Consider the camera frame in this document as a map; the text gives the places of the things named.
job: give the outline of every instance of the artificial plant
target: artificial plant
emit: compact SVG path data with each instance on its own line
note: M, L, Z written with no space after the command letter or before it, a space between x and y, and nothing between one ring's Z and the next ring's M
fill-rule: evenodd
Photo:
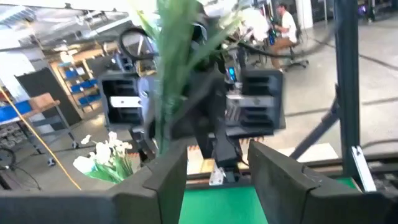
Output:
M155 42L159 53L159 58L156 59L155 90L155 139L159 148L158 155L169 150L170 140L165 135L166 128L182 102L181 93L194 66L212 54L238 25L237 14L221 18L218 24L207 27L206 43L189 54L193 23L197 21L199 6L196 0L157 0L157 13L160 17L157 24L148 21L145 12L134 8L142 28Z

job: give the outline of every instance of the green surface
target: green surface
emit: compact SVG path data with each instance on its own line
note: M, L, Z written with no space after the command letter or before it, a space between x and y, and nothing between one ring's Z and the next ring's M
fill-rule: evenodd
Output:
M350 178L338 179L355 188ZM188 190L182 203L180 224L265 224L266 216L254 187Z

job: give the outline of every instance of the wooden board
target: wooden board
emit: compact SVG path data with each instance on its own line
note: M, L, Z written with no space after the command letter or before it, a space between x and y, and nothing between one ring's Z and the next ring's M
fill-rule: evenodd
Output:
M241 147L247 148L249 141L244 139L241 141ZM280 153L289 156L293 153L294 148L290 149L281 149L278 150ZM299 162L311 162L311 161L322 161L328 159L337 159L338 155L336 151L332 148L332 146L328 143L324 144L316 144L311 146L299 159ZM243 155L243 161L245 163L248 162L248 155ZM188 170L187 174L200 174L200 173L207 173L212 172L215 165L214 159L203 159L201 156L200 150L197 146L190 146L188 147ZM247 169L248 167L240 162L238 164L240 169Z

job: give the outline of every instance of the wheel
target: wheel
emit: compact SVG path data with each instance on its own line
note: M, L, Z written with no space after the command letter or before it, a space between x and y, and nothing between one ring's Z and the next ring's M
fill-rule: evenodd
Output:
M52 166L55 166L55 165L56 165L56 162L55 162L55 160L54 160L53 158L49 158L49 159L47 160L47 165L48 165L49 167L52 167Z
M6 148L0 148L0 170L3 167L10 167L17 161L14 151Z
M72 142L72 148L74 149L78 149L79 148L79 144L75 141Z

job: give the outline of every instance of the white artificial flower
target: white artificial flower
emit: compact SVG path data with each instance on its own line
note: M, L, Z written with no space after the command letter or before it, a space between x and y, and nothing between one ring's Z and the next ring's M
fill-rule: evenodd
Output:
M119 154L119 156L125 156L126 155L126 148L122 146L116 146L115 151Z
M87 144L90 141L91 135L87 134L87 136L85 138L83 138L83 140L81 140L80 143L82 144Z
M109 146L110 147L116 147L116 146L120 146L123 142L118 140L118 134L116 134L115 132L111 131L108 134L109 136Z
M111 158L111 149L109 148L108 144L104 144L102 142L97 143L95 146L96 155L95 158L100 164L106 164L109 162Z
M109 133L108 133L108 136L109 136L109 140L110 140L110 141L112 141L112 140L117 140L117 138L118 138L118 134L115 133L115 132L113 132L113 131L109 132Z
M95 153L94 152L89 152L88 154L90 155L90 158L94 158L95 159Z
M73 161L73 166L83 174L91 172L95 169L94 160L84 156L79 156Z
M122 147L125 149L132 149L132 145L128 142L122 142Z

